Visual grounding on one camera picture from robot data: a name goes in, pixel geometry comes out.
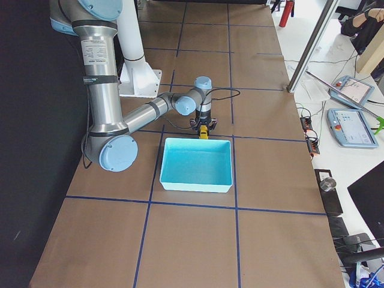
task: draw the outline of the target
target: table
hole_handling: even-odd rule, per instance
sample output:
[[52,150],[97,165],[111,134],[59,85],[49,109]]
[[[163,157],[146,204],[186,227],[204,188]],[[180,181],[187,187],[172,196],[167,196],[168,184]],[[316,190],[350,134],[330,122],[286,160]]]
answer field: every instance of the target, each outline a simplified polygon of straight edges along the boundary
[[[278,18],[274,18],[274,21],[285,60],[299,60],[312,29],[316,24],[316,20],[290,18],[285,28],[280,28],[278,26]],[[336,19],[332,19],[320,44],[313,53],[311,60],[337,62],[339,60],[349,59],[352,55],[356,55],[356,52],[349,37],[340,34],[339,22]],[[354,75],[355,60],[351,59],[343,68],[344,64],[345,62],[338,64],[312,62],[309,64],[309,71],[328,83],[331,83],[341,69],[343,69],[343,72],[339,77],[347,74],[351,76]],[[288,75],[291,78],[294,68],[296,67],[296,62],[286,61],[286,67]],[[366,77],[367,75],[356,74],[357,79]],[[302,81],[312,81],[312,79],[310,76],[305,75]],[[369,77],[364,81],[375,87],[371,99],[383,102],[383,95],[374,80]],[[296,102],[303,104],[304,107],[315,114],[320,110],[322,106],[321,99],[324,99],[324,94],[326,94],[328,90],[321,84],[319,84],[319,89],[323,90],[322,95],[318,95],[317,98],[313,95],[312,98],[310,98],[305,88],[302,85],[298,85],[295,91]],[[383,106],[370,103],[367,103],[365,106],[378,115],[384,115]],[[333,100],[328,100],[325,104],[325,110],[328,110],[329,108],[345,108],[345,106],[342,106]],[[376,127],[376,120],[367,114],[365,114],[365,116],[371,127]],[[381,132],[376,135],[376,139],[379,143],[377,149],[349,149],[341,148],[334,139],[326,122],[326,113],[324,113],[322,119],[321,113],[314,116],[312,125],[314,130],[318,133],[320,130],[322,131],[319,148],[321,154],[314,157],[312,161],[313,167],[315,169],[331,170],[332,175],[337,182],[337,193],[344,211],[342,218],[349,234],[354,235],[365,232],[371,239],[374,239],[374,236],[360,216],[359,211],[356,209],[347,188],[384,160],[384,133]]]
[[[161,92],[186,91],[200,75],[241,91],[212,104],[210,138],[231,142],[234,185],[164,190],[165,139],[196,134],[164,119],[147,125],[133,134],[139,154],[128,170],[79,165],[31,288],[340,288],[269,7],[148,1],[140,28],[147,61],[163,70]],[[122,99],[123,114],[145,102]]]

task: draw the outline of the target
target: chair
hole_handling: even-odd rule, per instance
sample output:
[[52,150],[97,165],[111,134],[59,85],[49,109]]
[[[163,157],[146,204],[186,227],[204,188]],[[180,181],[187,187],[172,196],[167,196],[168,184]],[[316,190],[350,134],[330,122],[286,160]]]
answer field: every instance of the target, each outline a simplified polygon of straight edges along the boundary
[[336,8],[336,13],[340,13],[340,16],[338,17],[339,21],[342,21],[342,19],[345,17],[345,16],[354,16],[356,14],[358,14],[359,12],[362,11],[365,3],[366,3],[367,0],[361,0],[360,2],[360,5],[357,9],[351,9],[351,8],[346,8],[346,7],[342,7],[342,6],[338,6]]

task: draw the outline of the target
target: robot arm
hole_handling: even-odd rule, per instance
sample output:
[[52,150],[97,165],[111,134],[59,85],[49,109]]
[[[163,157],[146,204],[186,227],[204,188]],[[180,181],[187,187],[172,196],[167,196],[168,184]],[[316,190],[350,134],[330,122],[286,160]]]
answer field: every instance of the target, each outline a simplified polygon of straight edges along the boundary
[[125,170],[136,159],[137,144],[131,133],[172,109],[182,115],[196,110],[199,120],[210,119],[211,111],[211,96],[207,96],[212,88],[211,80],[199,77],[195,87],[186,94],[161,94],[122,116],[113,46],[118,25],[124,32],[121,46],[128,77],[137,85],[134,93],[147,89],[148,85],[144,83],[147,80],[150,84],[156,79],[160,81],[151,77],[152,70],[148,70],[145,62],[133,1],[124,0],[123,9],[121,0],[50,0],[52,27],[59,32],[78,35],[81,41],[85,66],[83,80],[89,88],[93,117],[84,153],[92,162],[114,172]]

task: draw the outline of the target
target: black panel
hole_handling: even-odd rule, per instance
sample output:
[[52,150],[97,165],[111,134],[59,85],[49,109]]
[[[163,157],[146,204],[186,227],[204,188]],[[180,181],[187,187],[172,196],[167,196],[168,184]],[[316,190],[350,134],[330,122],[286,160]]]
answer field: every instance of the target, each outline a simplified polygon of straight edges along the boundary
[[[384,238],[384,162],[348,187],[357,209],[376,238]],[[384,247],[384,240],[379,241]]]
[[79,162],[86,91],[49,1],[7,1],[0,24],[0,287],[27,287]]

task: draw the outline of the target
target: person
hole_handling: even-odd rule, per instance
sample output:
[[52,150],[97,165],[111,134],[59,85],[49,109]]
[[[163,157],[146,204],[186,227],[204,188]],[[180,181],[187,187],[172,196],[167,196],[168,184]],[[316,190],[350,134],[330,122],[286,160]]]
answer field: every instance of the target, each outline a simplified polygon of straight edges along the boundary
[[[361,55],[369,45],[384,21],[384,0],[376,0],[367,6],[361,14],[350,17],[341,25],[341,33],[353,37],[351,42],[357,53]],[[374,79],[378,79],[384,73],[384,60],[371,73]]]

